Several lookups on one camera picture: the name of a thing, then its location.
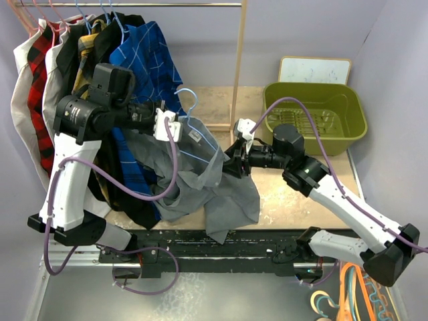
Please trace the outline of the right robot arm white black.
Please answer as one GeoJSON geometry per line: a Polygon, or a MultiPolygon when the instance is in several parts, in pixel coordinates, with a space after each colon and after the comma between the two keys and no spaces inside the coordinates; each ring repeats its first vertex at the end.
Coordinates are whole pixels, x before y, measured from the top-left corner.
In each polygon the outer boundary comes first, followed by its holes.
{"type": "Polygon", "coordinates": [[[296,241],[304,261],[331,257],[363,268],[377,283],[391,287],[416,256],[420,232],[412,224],[399,225],[348,190],[332,169],[306,154],[304,137],[291,124],[274,129],[271,144],[255,145],[255,122],[239,119],[236,141],[226,150],[229,160],[223,172],[239,179],[253,167],[280,169],[293,190],[323,205],[346,223],[356,237],[309,227],[296,241]]]}

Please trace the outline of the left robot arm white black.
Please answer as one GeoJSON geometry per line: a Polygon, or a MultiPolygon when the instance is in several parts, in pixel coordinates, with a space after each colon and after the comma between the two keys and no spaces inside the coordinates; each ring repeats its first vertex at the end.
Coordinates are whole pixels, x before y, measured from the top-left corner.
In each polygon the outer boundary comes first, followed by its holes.
{"type": "Polygon", "coordinates": [[[114,248],[123,262],[137,256],[137,237],[84,208],[90,166],[102,140],[114,127],[152,133],[155,105],[132,102],[134,73],[99,63],[90,84],[64,96],[53,122],[54,160],[45,203],[28,226],[47,232],[64,246],[100,245],[114,248]]]}

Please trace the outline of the metal clothes rail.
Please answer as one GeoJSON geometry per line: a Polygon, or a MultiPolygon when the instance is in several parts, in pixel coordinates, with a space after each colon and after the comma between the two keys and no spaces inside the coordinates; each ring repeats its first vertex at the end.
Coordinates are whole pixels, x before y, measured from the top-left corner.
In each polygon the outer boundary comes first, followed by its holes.
{"type": "Polygon", "coordinates": [[[51,5],[49,2],[47,3],[36,3],[33,2],[20,2],[20,1],[13,1],[12,4],[15,7],[117,7],[117,8],[125,8],[125,7],[230,7],[230,8],[239,8],[243,6],[243,2],[241,3],[109,3],[108,1],[103,2],[89,2],[89,3],[83,3],[83,2],[76,2],[76,1],[69,1],[69,2],[55,2],[51,5]]]}

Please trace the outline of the black dark shirt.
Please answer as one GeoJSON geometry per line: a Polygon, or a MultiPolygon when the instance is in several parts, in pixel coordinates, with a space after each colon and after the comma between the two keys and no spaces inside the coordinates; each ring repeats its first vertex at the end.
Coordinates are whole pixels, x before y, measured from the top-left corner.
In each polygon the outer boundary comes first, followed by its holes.
{"type": "Polygon", "coordinates": [[[56,64],[60,73],[59,99],[79,90],[85,83],[82,77],[82,66],[79,49],[79,39],[87,35],[84,25],[70,27],[67,40],[65,40],[57,58],[56,64]]]}

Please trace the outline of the beige shirt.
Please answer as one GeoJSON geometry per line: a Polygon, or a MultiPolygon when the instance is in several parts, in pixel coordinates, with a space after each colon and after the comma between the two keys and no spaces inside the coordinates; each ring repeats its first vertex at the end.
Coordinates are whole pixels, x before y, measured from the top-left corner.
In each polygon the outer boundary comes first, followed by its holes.
{"type": "Polygon", "coordinates": [[[41,159],[37,135],[27,106],[27,99],[33,81],[33,74],[29,67],[27,55],[32,45],[41,34],[42,31],[37,30],[34,35],[13,50],[18,78],[11,98],[11,117],[15,129],[30,155],[35,171],[41,181],[41,185],[47,190],[49,178],[40,165],[41,159]]]}

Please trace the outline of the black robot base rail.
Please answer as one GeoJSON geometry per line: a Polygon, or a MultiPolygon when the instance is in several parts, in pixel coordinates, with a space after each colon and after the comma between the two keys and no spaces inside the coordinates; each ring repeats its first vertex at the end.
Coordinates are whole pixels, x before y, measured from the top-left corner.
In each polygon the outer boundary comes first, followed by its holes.
{"type": "Polygon", "coordinates": [[[322,278],[322,266],[332,258],[306,257],[298,249],[301,229],[236,229],[224,243],[216,242],[202,229],[125,229],[108,225],[75,228],[73,231],[41,226],[43,258],[51,275],[49,255],[53,244],[70,248],[93,247],[100,263],[135,268],[142,278],[159,278],[163,272],[272,273],[298,276],[308,283],[322,278]]]}

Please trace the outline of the small whiteboard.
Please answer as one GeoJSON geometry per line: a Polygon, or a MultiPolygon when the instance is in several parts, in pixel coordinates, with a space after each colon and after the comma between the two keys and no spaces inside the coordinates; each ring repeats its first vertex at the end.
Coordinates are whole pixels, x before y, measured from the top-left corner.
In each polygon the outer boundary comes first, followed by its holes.
{"type": "Polygon", "coordinates": [[[278,81],[346,85],[351,67],[352,62],[345,58],[284,56],[278,81]]]}

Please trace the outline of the yellow plaid shirt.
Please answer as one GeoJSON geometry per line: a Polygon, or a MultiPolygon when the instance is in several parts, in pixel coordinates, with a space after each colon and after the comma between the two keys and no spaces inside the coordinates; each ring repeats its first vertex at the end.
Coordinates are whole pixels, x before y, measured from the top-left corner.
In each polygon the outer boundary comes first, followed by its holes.
{"type": "MultiPolygon", "coordinates": [[[[75,94],[82,99],[86,99],[88,97],[88,85],[92,81],[94,68],[97,64],[93,54],[95,39],[106,27],[107,23],[103,19],[95,19],[90,25],[88,34],[83,35],[78,39],[79,66],[72,94],[75,94]]],[[[108,199],[108,187],[106,186],[105,179],[101,179],[96,172],[91,171],[88,186],[97,200],[104,201],[110,205],[108,199]]]]}

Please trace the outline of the pink hanger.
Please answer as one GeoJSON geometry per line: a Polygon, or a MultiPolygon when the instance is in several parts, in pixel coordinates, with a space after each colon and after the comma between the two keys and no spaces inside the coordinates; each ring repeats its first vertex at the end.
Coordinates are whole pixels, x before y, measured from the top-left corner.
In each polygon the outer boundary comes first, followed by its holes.
{"type": "Polygon", "coordinates": [[[46,28],[50,28],[52,33],[69,32],[70,26],[65,19],[60,15],[56,9],[56,3],[54,1],[7,1],[8,6],[14,12],[26,32],[29,36],[33,36],[37,31],[43,32],[46,28]],[[38,18],[36,18],[31,11],[30,7],[37,9],[41,15],[41,19],[45,21],[46,26],[43,27],[38,18]],[[60,19],[59,22],[52,22],[48,19],[44,13],[42,7],[50,8],[60,19]]]}

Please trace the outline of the wooden clothes rack frame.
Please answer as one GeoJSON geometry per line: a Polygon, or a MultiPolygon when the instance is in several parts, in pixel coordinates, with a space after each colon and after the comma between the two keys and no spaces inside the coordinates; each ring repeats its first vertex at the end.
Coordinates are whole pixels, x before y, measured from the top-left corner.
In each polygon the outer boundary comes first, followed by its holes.
{"type": "MultiPolygon", "coordinates": [[[[83,3],[89,3],[89,2],[102,2],[102,1],[88,1],[83,3]]],[[[238,35],[237,35],[237,49],[236,49],[236,63],[235,63],[235,75],[234,75],[234,83],[233,83],[233,95],[232,95],[232,103],[229,107],[229,120],[228,122],[224,123],[209,123],[207,126],[209,129],[211,129],[214,132],[231,132],[233,123],[235,122],[235,115],[236,115],[236,106],[237,106],[237,92],[238,92],[238,86],[239,86],[239,77],[240,77],[240,69],[241,69],[241,59],[242,59],[242,51],[243,51],[243,40],[244,40],[244,33],[245,33],[245,22],[246,22],[246,16],[247,16],[247,1],[240,1],[236,3],[243,2],[243,6],[239,7],[240,10],[240,17],[239,17],[239,28],[238,28],[238,35]]],[[[79,11],[80,14],[83,14],[82,9],[79,7],[70,7],[75,8],[79,11]]],[[[109,9],[115,9],[117,7],[93,7],[93,8],[109,8],[109,9]]],[[[158,7],[141,7],[141,8],[158,8],[158,7]]],[[[230,7],[206,7],[206,8],[230,8],[230,7]]]]}

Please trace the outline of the blue plaid shirt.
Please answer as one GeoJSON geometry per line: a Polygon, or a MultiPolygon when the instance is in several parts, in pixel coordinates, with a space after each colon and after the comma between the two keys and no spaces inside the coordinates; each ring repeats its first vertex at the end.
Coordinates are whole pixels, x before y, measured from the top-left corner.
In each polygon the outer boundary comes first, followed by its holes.
{"type": "Polygon", "coordinates": [[[165,101],[167,108],[184,116],[175,94],[183,81],[173,63],[165,37],[154,21],[139,27],[126,26],[128,38],[110,55],[110,63],[133,71],[136,85],[133,102],[165,101]]]}

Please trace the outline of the red plaid shirt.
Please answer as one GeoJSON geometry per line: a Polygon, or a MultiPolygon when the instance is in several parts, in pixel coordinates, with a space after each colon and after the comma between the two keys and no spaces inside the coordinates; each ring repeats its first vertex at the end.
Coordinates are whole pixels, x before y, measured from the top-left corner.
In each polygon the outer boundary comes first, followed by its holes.
{"type": "Polygon", "coordinates": [[[40,155],[40,165],[44,172],[50,176],[54,163],[54,146],[43,120],[42,102],[45,85],[47,82],[47,70],[45,57],[52,47],[55,33],[50,27],[46,27],[43,33],[36,39],[27,54],[31,74],[33,76],[27,99],[27,107],[30,111],[31,122],[35,129],[37,147],[40,155]]]}

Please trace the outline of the yellow hanger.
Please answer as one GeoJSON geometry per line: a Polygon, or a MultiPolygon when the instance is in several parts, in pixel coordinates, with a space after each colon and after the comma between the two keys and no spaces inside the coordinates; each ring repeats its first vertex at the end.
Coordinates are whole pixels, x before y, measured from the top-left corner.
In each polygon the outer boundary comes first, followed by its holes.
{"type": "Polygon", "coordinates": [[[362,272],[362,280],[374,320],[401,320],[389,289],[374,281],[365,272],[362,272]]]}

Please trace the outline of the grey shirt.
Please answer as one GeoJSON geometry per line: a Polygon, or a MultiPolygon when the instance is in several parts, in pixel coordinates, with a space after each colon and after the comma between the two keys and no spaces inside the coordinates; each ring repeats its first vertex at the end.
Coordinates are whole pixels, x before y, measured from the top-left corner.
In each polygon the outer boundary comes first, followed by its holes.
{"type": "MultiPolygon", "coordinates": [[[[166,221],[203,209],[207,235],[224,243],[229,230],[258,223],[257,187],[251,177],[237,179],[222,171],[228,157],[198,118],[182,116],[179,120],[183,132],[177,143],[177,179],[170,193],[155,205],[166,221]]],[[[137,163],[154,172],[145,176],[150,191],[163,192],[173,176],[170,144],[135,130],[125,130],[124,137],[137,163]]]]}

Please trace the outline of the olive green plastic bin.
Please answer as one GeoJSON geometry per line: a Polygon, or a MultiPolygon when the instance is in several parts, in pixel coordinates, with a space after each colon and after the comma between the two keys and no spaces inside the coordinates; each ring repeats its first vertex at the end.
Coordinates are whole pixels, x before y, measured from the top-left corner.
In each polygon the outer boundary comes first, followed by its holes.
{"type": "MultiPolygon", "coordinates": [[[[356,92],[343,84],[276,82],[263,91],[263,109],[283,97],[296,98],[308,109],[328,156],[342,154],[367,132],[366,118],[356,92]]],[[[304,137],[305,150],[322,154],[309,120],[296,102],[282,102],[261,124],[261,137],[272,142],[273,129],[291,124],[304,137]]]]}

